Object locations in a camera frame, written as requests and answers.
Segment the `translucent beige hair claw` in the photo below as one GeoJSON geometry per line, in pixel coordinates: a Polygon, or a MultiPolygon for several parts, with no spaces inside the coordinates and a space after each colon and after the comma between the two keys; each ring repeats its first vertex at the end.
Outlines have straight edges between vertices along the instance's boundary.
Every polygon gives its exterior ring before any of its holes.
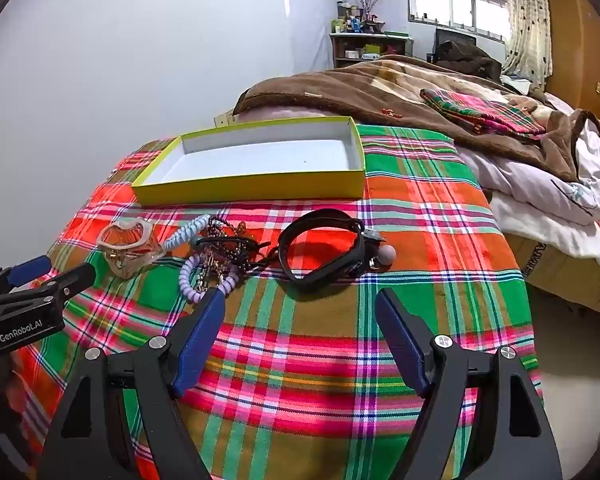
{"type": "Polygon", "coordinates": [[[140,218],[110,223],[99,233],[96,246],[111,272],[122,280],[139,274],[166,253],[158,242],[154,225],[140,218]]]}

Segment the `black cord green bead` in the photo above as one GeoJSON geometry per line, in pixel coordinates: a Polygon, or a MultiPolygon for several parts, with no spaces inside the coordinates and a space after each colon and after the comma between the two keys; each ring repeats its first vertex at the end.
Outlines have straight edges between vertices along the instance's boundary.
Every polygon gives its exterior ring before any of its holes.
{"type": "Polygon", "coordinates": [[[207,236],[196,240],[194,247],[218,256],[222,263],[235,269],[241,278],[258,274],[278,259],[278,247],[263,251],[270,242],[258,243],[246,236],[207,236]]]}

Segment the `black hair tie pink ball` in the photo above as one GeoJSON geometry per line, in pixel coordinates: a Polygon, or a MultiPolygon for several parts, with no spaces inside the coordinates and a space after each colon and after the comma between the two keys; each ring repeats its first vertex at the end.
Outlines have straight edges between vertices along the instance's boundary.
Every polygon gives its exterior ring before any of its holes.
{"type": "Polygon", "coordinates": [[[385,271],[396,262],[396,248],[390,245],[385,237],[373,229],[365,229],[362,233],[365,242],[365,258],[372,271],[385,271]]]}

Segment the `black smart band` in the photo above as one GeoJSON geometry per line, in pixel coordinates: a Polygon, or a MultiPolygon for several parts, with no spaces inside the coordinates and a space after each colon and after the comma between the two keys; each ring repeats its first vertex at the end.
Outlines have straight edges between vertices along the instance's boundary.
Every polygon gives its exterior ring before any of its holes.
{"type": "Polygon", "coordinates": [[[304,214],[291,222],[277,239],[277,258],[286,278],[295,288],[305,292],[334,284],[340,278],[355,278],[367,263],[365,224],[335,208],[322,208],[304,214]],[[307,274],[295,274],[290,266],[290,250],[297,238],[306,234],[300,244],[300,255],[318,261],[319,266],[307,274]]]}

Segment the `gold chain jewelry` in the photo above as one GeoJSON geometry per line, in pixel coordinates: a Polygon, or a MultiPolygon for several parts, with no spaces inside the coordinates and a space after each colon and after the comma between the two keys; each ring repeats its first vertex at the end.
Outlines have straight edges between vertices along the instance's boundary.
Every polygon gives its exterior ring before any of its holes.
{"type": "Polygon", "coordinates": [[[217,257],[213,252],[200,256],[199,273],[195,289],[205,292],[211,286],[218,288],[224,295],[232,292],[238,283],[237,266],[230,261],[217,257]]]}

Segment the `cardboard box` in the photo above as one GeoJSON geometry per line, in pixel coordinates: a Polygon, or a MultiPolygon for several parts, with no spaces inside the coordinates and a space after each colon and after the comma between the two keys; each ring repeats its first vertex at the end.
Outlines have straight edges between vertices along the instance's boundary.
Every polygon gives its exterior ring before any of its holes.
{"type": "Polygon", "coordinates": [[[567,256],[553,246],[506,234],[526,281],[543,292],[600,313],[600,265],[567,256]]]}

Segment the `colourful plaid cloth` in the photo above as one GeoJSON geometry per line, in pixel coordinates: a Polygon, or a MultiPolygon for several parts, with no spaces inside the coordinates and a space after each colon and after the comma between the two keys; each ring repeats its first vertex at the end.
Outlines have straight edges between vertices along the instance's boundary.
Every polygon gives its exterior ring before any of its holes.
{"type": "MultiPolygon", "coordinates": [[[[340,209],[381,232],[396,262],[381,273],[294,292],[277,266],[227,297],[224,324],[180,410],[209,471],[222,479],[385,479],[422,402],[406,388],[375,321],[389,287],[430,330],[468,349],[513,347],[538,369],[524,280],[476,178],[441,133],[364,126],[363,197],[340,209]]],[[[178,290],[184,249],[121,281],[96,247],[112,222],[143,218],[160,238],[195,206],[145,209],[132,183],[162,151],[118,163],[50,246],[53,272],[91,263],[95,284],[70,300],[65,327],[16,354],[21,430],[33,453],[86,349],[132,350],[189,305],[178,290]]]]}

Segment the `white bedding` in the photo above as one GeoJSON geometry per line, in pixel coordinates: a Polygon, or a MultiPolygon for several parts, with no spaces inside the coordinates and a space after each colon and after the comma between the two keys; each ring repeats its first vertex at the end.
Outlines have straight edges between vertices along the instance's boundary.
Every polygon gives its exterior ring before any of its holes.
{"type": "Polygon", "coordinates": [[[577,180],[498,156],[459,148],[457,153],[492,194],[500,229],[553,246],[600,265],[600,122],[586,118],[576,128],[577,180]]]}

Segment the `folded plaid cloth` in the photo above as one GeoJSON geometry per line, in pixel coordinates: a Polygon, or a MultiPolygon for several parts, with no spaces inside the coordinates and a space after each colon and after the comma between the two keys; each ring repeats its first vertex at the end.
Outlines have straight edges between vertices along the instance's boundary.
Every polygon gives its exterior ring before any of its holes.
{"type": "Polygon", "coordinates": [[[454,91],[422,89],[420,98],[433,110],[475,134],[499,134],[521,142],[539,141],[546,128],[528,110],[454,91]]]}

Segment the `red bead ornament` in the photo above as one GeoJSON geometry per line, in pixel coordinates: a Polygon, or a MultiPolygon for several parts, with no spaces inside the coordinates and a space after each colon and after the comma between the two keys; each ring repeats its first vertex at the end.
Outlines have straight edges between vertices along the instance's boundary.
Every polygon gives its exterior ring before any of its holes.
{"type": "Polygon", "coordinates": [[[398,118],[398,119],[403,118],[402,114],[399,114],[399,113],[395,112],[391,108],[383,108],[381,110],[381,114],[384,114],[384,115],[386,115],[388,117],[392,117],[392,118],[398,118]]]}

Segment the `wooden shelf unit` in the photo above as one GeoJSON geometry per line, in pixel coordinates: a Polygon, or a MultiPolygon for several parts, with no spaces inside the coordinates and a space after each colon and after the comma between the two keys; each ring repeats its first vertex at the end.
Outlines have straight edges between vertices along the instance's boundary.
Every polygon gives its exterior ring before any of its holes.
{"type": "Polygon", "coordinates": [[[332,64],[335,68],[364,61],[376,61],[384,55],[412,56],[414,40],[404,34],[370,32],[332,32],[332,64]]]}

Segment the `dark jacket on chair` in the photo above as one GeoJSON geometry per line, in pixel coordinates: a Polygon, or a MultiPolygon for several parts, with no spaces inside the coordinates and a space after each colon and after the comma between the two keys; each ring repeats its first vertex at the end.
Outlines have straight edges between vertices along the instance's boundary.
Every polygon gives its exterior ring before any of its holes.
{"type": "Polygon", "coordinates": [[[477,46],[473,36],[437,28],[432,62],[456,72],[501,82],[502,64],[477,46]]]}

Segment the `window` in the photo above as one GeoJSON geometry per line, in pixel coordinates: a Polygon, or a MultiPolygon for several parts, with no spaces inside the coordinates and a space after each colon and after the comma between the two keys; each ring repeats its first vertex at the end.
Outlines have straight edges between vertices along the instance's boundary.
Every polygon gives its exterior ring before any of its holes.
{"type": "Polygon", "coordinates": [[[410,22],[436,25],[505,42],[510,36],[505,0],[407,0],[410,22]]]}

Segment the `patterned curtain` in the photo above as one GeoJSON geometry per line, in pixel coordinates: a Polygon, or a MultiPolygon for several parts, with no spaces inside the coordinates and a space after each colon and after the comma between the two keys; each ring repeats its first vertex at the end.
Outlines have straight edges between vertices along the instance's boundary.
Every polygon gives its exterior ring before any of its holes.
{"type": "Polygon", "coordinates": [[[553,73],[548,0],[505,0],[510,32],[504,73],[543,88],[553,73]]]}

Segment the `wall socket plate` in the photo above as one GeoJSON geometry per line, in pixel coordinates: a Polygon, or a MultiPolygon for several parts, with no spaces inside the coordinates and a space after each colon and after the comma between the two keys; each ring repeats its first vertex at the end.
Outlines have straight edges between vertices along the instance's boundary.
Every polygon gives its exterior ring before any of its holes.
{"type": "Polygon", "coordinates": [[[228,127],[234,125],[236,122],[236,117],[234,116],[232,110],[228,110],[227,112],[215,116],[215,118],[213,118],[213,122],[215,128],[228,127]]]}

